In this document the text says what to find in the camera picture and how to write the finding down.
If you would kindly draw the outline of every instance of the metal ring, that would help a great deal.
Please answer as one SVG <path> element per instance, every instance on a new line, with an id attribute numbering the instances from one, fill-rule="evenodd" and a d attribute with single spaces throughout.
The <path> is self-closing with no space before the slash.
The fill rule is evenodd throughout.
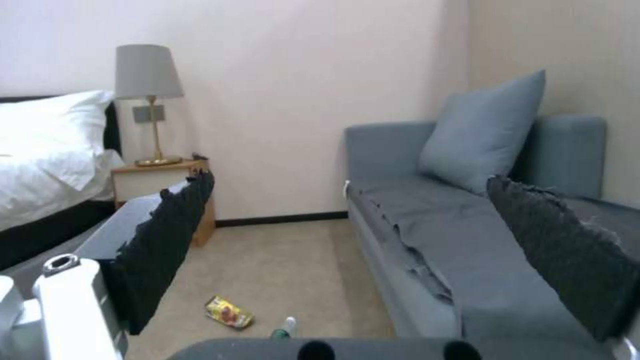
<path id="1" fill-rule="evenodd" d="M 54 256 L 42 266 L 42 275 L 45 277 L 53 276 L 78 265 L 80 265 L 80 259 L 73 254 Z"/>

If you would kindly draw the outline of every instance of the carpet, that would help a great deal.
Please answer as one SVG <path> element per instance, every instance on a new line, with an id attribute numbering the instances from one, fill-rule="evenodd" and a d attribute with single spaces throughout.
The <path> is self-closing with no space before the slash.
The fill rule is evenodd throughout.
<path id="1" fill-rule="evenodd" d="M 208 319 L 221 295 L 255 315 L 235 331 Z M 212 338 L 265 338 L 295 316 L 301 338 L 389 338 L 391 322 L 347 220 L 218 229 L 192 248 L 127 360 L 166 359 Z"/>

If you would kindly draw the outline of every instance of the yellow snack wrapper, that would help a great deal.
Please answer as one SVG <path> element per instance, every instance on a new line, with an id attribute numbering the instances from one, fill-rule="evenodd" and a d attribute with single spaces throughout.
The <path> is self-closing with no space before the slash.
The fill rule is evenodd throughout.
<path id="1" fill-rule="evenodd" d="M 214 295 L 204 306 L 207 316 L 234 329 L 244 329 L 253 321 L 253 314 Z"/>

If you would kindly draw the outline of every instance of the white wall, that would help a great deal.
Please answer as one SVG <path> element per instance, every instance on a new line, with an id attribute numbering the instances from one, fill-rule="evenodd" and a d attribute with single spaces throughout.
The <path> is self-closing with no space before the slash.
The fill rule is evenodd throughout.
<path id="1" fill-rule="evenodd" d="M 467 0 L 0 0 L 0 95 L 113 88 L 115 47 L 138 42 L 173 52 L 164 152 L 211 158 L 222 219 L 344 209 L 346 126 L 467 87 Z M 127 161 L 152 154 L 131 105 Z"/>
<path id="2" fill-rule="evenodd" d="M 640 206 L 640 2 L 470 1 L 470 86 L 548 70 L 544 113 L 607 119 L 604 195 Z"/>

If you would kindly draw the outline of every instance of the nightstand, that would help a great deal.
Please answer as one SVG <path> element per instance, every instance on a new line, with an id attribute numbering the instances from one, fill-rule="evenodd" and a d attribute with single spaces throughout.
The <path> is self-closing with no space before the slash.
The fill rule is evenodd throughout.
<path id="1" fill-rule="evenodd" d="M 200 169 L 208 170 L 207 160 L 184 160 L 182 163 L 162 167 L 137 167 L 127 165 L 111 171 L 116 208 L 124 205 L 129 199 L 150 195 L 175 185 Z M 205 205 L 198 229 L 193 233 L 192 244 L 204 246 L 216 229 L 216 217 L 213 194 Z"/>

